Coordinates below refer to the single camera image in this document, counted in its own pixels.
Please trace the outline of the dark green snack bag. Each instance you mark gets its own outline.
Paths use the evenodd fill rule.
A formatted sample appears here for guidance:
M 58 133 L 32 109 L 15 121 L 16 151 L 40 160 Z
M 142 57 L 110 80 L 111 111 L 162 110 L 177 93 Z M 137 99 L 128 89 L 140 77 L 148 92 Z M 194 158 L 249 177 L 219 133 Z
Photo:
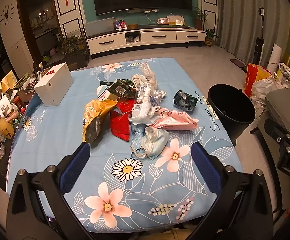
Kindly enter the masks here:
M 136 96 L 135 84 L 129 79 L 116 79 L 114 82 L 100 81 L 100 85 L 107 86 L 107 90 L 118 97 L 134 99 Z

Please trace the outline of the red cigarette box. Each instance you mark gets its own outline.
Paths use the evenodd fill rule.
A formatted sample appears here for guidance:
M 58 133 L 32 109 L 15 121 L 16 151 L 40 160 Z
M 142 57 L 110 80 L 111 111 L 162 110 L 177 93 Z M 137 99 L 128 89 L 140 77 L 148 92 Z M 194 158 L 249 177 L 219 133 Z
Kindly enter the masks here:
M 115 111 L 120 115 L 127 114 L 129 117 L 132 115 L 133 107 L 135 100 L 134 99 L 123 99 L 117 102 Z

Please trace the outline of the black trash bin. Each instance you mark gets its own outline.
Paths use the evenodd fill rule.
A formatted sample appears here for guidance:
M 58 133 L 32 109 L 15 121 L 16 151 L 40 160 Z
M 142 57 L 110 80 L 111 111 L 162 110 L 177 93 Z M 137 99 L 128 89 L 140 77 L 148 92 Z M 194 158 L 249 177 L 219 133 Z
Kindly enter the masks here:
M 221 83 L 208 90 L 207 100 L 235 145 L 256 117 L 251 100 L 241 89 Z

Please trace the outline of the white plastic bag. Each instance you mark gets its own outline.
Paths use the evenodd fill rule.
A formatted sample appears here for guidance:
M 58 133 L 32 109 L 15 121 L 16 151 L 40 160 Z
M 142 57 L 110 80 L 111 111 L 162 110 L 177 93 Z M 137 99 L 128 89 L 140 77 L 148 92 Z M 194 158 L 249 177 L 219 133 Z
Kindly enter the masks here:
M 255 110 L 265 107 L 265 97 L 268 93 L 283 89 L 290 88 L 290 81 L 284 77 L 269 76 L 266 79 L 256 81 L 252 85 L 251 89 L 251 101 Z

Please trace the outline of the potted plant on cabinet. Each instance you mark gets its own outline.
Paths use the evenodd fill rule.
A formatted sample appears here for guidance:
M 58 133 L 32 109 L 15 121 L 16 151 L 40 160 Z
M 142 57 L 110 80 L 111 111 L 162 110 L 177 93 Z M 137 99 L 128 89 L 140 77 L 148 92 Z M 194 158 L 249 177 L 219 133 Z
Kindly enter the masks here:
M 193 7 L 192 17 L 193 17 L 195 29 L 202 30 L 202 24 L 208 17 L 208 14 L 204 12 L 203 10 L 199 9 L 198 7 Z

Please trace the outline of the red foil wrapper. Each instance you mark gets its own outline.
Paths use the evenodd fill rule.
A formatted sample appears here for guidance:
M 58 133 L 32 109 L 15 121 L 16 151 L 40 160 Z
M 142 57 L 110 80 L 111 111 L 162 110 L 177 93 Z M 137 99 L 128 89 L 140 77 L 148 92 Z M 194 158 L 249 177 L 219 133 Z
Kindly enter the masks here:
M 131 111 L 120 114 L 117 111 L 110 111 L 110 129 L 111 133 L 124 140 L 129 141 L 130 138 L 130 126 L 129 118 L 131 117 Z

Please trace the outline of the potted plant on floor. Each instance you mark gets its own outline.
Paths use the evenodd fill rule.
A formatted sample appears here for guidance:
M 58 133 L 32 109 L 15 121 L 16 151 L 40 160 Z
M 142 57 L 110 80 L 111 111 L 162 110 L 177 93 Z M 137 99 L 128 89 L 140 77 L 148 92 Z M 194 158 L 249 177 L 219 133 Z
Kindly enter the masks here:
M 206 29 L 206 38 L 204 44 L 208 47 L 211 47 L 213 45 L 214 39 L 219 38 L 218 35 L 216 35 L 214 29 Z

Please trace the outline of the upright vacuum cleaner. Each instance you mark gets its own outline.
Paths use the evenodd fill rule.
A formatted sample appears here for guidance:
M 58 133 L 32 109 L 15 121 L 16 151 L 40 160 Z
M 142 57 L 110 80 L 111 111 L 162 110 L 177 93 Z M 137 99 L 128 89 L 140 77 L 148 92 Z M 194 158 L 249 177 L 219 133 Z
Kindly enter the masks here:
M 263 7 L 258 9 L 258 14 L 261 16 L 261 36 L 256 38 L 255 50 L 253 53 L 253 64 L 259 65 L 263 55 L 264 49 L 264 16 L 265 10 Z

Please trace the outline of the white paper roll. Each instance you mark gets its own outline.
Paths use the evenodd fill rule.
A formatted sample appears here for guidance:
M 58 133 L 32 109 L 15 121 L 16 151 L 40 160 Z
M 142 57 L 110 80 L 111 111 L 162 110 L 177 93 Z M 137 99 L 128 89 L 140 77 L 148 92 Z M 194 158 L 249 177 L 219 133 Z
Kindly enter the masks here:
M 270 56 L 270 59 L 268 61 L 267 67 L 266 67 L 266 69 L 270 73 L 276 72 L 276 70 L 278 68 L 278 64 L 279 64 L 280 59 L 281 59 L 281 55 L 282 55 L 282 48 L 274 43 L 273 49 L 272 49 L 272 54 Z

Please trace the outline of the wall clock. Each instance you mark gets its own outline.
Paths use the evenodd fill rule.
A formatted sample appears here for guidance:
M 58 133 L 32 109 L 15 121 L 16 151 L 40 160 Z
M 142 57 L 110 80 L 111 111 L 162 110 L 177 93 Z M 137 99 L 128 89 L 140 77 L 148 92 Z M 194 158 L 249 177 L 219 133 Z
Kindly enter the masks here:
M 4 6 L 2 14 L 1 14 L 0 23 L 2 23 L 3 25 L 9 24 L 10 20 L 12 19 L 14 15 L 14 8 L 15 6 L 13 5 L 13 3 L 9 3 Z

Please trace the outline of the dark teal foil wrapper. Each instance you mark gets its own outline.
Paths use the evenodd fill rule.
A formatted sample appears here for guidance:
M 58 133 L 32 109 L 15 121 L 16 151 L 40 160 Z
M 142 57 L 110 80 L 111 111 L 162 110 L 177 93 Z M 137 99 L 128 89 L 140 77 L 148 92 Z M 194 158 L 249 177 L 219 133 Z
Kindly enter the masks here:
M 186 112 L 193 111 L 197 105 L 197 101 L 198 98 L 195 98 L 182 90 L 178 90 L 173 98 L 174 106 Z

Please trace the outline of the floral blue tablecloth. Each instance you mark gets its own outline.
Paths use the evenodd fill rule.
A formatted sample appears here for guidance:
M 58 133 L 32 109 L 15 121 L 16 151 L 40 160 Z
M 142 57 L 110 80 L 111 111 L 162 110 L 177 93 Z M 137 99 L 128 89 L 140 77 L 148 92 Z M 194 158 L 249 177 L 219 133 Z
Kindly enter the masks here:
M 112 135 L 106 122 L 73 189 L 65 194 L 70 208 L 91 232 L 147 231 L 203 216 L 216 195 L 192 161 L 190 148 L 195 142 L 223 165 L 242 170 L 225 128 L 177 61 L 163 57 L 146 63 L 166 93 L 163 108 L 174 110 L 173 98 L 179 90 L 198 98 L 191 112 L 198 126 L 170 133 L 167 149 L 178 150 L 180 158 L 140 160 L 132 155 L 130 142 Z M 6 191 L 12 190 L 20 169 L 41 172 L 73 153 L 82 142 L 84 107 L 96 98 L 100 83 L 130 79 L 143 64 L 138 60 L 74 71 L 73 84 L 58 106 L 47 107 L 33 96 L 12 143 Z

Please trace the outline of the striped paper cup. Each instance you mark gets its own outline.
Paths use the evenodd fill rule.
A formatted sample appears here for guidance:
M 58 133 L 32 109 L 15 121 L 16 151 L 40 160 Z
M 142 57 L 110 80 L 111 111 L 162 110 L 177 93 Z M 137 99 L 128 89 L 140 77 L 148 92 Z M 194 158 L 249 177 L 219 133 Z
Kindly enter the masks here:
M 116 96 L 115 94 L 112 94 L 111 92 L 108 91 L 109 86 L 107 85 L 100 85 L 97 90 L 97 100 L 99 101 L 103 101 L 103 100 L 113 100 L 113 101 L 117 101 L 118 96 Z

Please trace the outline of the clear printed plastic bag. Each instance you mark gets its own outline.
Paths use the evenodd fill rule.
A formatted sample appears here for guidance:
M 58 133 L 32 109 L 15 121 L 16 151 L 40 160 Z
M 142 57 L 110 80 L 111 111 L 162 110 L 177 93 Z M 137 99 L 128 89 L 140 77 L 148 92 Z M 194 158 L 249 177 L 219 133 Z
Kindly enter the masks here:
M 142 74 L 135 74 L 131 77 L 136 88 L 131 119 L 135 125 L 151 125 L 160 118 L 160 102 L 166 92 L 158 87 L 155 73 L 147 62 L 141 64 L 141 70 Z

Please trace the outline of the red yellow shopping bag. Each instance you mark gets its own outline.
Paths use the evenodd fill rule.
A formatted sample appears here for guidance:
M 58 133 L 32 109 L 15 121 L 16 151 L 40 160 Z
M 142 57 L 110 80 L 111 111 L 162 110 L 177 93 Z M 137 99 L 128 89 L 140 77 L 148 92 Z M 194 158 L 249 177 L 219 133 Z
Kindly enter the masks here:
M 271 72 L 266 68 L 249 63 L 247 65 L 246 77 L 245 77 L 245 85 L 244 85 L 244 93 L 249 98 L 252 94 L 252 86 L 256 81 L 267 79 L 271 75 Z

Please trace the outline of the pink plastic bag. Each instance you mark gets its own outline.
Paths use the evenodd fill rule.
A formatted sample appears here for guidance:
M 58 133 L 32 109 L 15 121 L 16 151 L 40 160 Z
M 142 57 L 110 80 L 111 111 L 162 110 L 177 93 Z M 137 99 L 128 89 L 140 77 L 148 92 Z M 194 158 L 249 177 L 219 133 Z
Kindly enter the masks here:
M 198 122 L 198 119 L 192 118 L 186 112 L 161 108 L 159 118 L 150 126 L 167 131 L 191 131 L 198 127 Z

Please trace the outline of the plants stand at left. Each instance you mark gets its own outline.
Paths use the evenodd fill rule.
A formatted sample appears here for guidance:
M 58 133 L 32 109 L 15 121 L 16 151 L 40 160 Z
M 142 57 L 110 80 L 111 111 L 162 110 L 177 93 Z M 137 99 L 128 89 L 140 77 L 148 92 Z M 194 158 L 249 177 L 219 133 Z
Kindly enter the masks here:
M 64 55 L 70 71 L 84 68 L 89 62 L 89 49 L 83 29 L 78 29 L 64 35 L 61 44 L 61 52 Z

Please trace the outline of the light blue cloth bag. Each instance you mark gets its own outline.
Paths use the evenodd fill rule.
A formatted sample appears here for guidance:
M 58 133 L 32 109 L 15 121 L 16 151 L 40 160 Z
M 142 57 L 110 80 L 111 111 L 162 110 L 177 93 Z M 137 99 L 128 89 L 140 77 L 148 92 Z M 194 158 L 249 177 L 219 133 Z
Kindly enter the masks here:
M 169 133 L 162 128 L 153 128 L 145 124 L 131 125 L 131 152 L 138 159 L 149 158 L 154 160 L 165 148 Z

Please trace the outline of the yellow snack bag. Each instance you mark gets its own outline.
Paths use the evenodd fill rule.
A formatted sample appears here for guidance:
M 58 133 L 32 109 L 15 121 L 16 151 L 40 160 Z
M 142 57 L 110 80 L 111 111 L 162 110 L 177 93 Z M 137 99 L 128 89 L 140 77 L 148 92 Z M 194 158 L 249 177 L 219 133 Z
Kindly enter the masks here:
M 101 128 L 108 113 L 115 108 L 117 101 L 97 99 L 91 100 L 85 105 L 83 116 L 83 142 L 91 144 L 101 132 Z

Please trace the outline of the white tv cabinet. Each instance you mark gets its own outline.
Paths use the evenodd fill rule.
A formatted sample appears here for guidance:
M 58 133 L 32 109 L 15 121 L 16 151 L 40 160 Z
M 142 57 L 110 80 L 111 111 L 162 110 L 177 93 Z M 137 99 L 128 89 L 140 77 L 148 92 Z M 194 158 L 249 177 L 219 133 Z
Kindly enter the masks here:
M 185 27 L 156 27 L 120 30 L 86 39 L 90 55 L 112 50 L 162 44 L 189 44 L 205 42 L 206 32 Z

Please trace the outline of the white box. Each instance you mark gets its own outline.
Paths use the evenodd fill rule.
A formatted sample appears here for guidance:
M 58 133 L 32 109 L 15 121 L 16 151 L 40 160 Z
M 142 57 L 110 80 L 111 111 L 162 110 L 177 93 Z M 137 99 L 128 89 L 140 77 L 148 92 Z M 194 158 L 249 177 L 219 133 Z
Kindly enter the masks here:
M 34 90 L 45 106 L 58 106 L 73 84 L 67 63 L 52 67 L 35 85 Z

